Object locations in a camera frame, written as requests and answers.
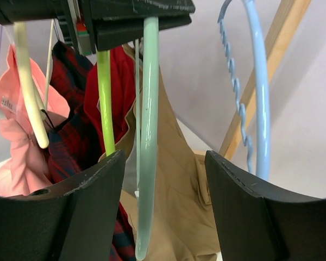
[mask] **cream hanger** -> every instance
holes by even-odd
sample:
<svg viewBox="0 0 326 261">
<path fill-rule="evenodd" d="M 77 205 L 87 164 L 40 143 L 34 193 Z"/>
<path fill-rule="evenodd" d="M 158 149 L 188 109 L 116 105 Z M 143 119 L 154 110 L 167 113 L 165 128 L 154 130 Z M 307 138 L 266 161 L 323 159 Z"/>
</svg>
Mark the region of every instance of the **cream hanger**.
<svg viewBox="0 0 326 261">
<path fill-rule="evenodd" d="M 28 49 L 27 26 L 25 22 L 14 23 L 16 36 L 16 56 L 18 74 L 22 85 L 24 103 L 27 109 L 30 123 L 32 124 L 37 143 L 41 148 L 47 148 L 49 144 L 48 136 L 42 122 L 39 107 L 43 107 L 41 97 L 32 79 L 32 69 L 30 67 L 30 56 Z"/>
</svg>

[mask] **white hanger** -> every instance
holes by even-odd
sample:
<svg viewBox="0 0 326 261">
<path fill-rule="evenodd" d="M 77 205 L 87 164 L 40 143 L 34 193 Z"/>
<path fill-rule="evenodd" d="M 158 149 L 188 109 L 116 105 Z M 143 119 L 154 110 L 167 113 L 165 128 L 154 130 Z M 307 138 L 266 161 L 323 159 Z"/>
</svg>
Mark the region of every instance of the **white hanger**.
<svg viewBox="0 0 326 261">
<path fill-rule="evenodd" d="M 41 148 L 47 148 L 49 140 L 42 122 L 42 117 L 39 109 L 41 106 L 42 108 L 44 107 L 41 101 L 41 97 L 32 79 L 26 23 L 14 23 L 14 31 L 16 36 L 18 74 L 22 85 L 24 103 L 27 109 L 30 123 L 32 124 L 32 128 L 37 139 L 37 143 Z"/>
<path fill-rule="evenodd" d="M 48 104 L 48 89 L 49 82 L 51 81 L 52 76 L 52 40 L 53 40 L 53 28 L 54 28 L 54 19 L 51 20 L 51 30 L 49 32 L 49 44 L 48 44 L 48 56 L 47 56 L 47 68 L 46 68 L 46 86 L 45 86 L 45 99 L 43 101 L 43 106 L 47 111 Z"/>
</svg>

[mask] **hanging clothes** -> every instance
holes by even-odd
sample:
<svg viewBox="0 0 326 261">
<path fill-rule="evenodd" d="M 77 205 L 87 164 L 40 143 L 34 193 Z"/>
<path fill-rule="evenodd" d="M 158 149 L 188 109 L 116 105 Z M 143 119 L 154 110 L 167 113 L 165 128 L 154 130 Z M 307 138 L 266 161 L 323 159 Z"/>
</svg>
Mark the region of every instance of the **hanging clothes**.
<svg viewBox="0 0 326 261">
<path fill-rule="evenodd" d="M 7 120 L 0 121 L 0 132 L 11 141 L 11 159 L 0 168 L 0 196 L 29 195 L 51 185 L 50 174 L 42 150 L 36 142 L 24 105 L 18 76 L 15 47 L 10 45 L 8 69 L 0 78 L 0 108 Z M 32 78 L 41 97 L 45 95 L 46 78 L 32 59 Z M 47 113 L 54 125 L 69 115 L 69 106 L 54 88 L 49 87 Z"/>
<path fill-rule="evenodd" d="M 135 60 L 135 51 L 131 47 L 124 45 L 124 51 Z M 201 167 L 183 136 L 161 74 L 158 127 L 154 216 L 145 260 L 216 260 L 220 245 L 205 169 Z M 135 132 L 135 127 L 128 131 Z M 117 145 L 132 147 L 133 142 L 119 142 Z M 136 198 L 122 190 L 121 203 L 128 213 L 129 223 L 133 226 L 136 237 Z"/>
<path fill-rule="evenodd" d="M 51 85 L 66 98 L 69 118 L 49 133 L 48 166 L 54 182 L 95 165 L 102 153 L 97 132 L 84 112 L 86 79 L 93 65 L 62 42 L 53 48 Z M 120 204 L 115 222 L 110 261 L 136 261 L 135 243 L 128 216 Z"/>
<path fill-rule="evenodd" d="M 118 46 L 110 52 L 111 64 L 111 108 L 115 143 L 128 131 L 126 115 L 135 99 L 134 63 Z M 84 110 L 95 126 L 102 152 L 105 152 L 101 114 L 99 107 L 97 65 L 89 72 L 84 101 Z"/>
</svg>

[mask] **clothing label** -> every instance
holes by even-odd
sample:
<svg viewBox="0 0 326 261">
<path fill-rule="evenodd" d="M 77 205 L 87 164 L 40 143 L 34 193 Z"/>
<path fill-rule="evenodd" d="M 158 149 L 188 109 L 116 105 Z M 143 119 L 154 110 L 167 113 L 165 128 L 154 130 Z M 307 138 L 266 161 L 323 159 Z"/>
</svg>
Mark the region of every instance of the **clothing label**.
<svg viewBox="0 0 326 261">
<path fill-rule="evenodd" d="M 8 98 L 2 97 L 1 106 L 12 113 L 16 113 L 17 105 L 13 104 Z"/>
<path fill-rule="evenodd" d="M 100 112 L 100 100 L 98 100 L 98 103 L 97 103 L 97 109 L 98 109 L 98 111 Z"/>
</svg>

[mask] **lime green hanger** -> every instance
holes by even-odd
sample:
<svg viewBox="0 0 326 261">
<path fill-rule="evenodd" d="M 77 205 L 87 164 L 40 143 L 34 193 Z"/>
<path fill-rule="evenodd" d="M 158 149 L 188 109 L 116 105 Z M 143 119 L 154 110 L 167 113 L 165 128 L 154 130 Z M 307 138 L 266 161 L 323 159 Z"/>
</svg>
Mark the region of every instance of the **lime green hanger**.
<svg viewBox="0 0 326 261">
<path fill-rule="evenodd" d="M 99 103 L 106 156 L 115 152 L 114 128 L 111 111 L 110 50 L 97 52 Z"/>
</svg>

